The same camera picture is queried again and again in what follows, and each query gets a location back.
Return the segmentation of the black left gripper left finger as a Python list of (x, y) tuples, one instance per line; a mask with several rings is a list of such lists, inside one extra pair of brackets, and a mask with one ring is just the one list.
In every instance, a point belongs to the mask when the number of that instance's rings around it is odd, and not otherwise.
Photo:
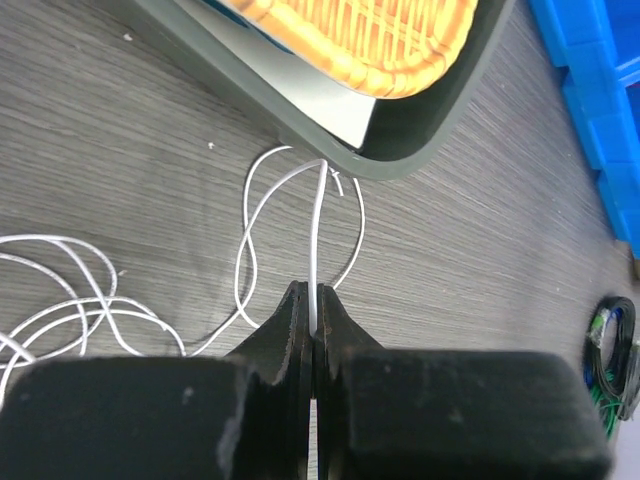
[(307, 287), (222, 357), (47, 361), (1, 411), (5, 479), (303, 479)]

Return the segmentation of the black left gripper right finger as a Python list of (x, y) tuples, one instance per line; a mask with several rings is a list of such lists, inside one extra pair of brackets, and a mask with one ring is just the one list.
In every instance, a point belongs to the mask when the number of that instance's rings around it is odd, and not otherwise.
[(603, 479), (613, 455), (586, 389), (536, 351), (390, 349), (317, 291), (322, 479)]

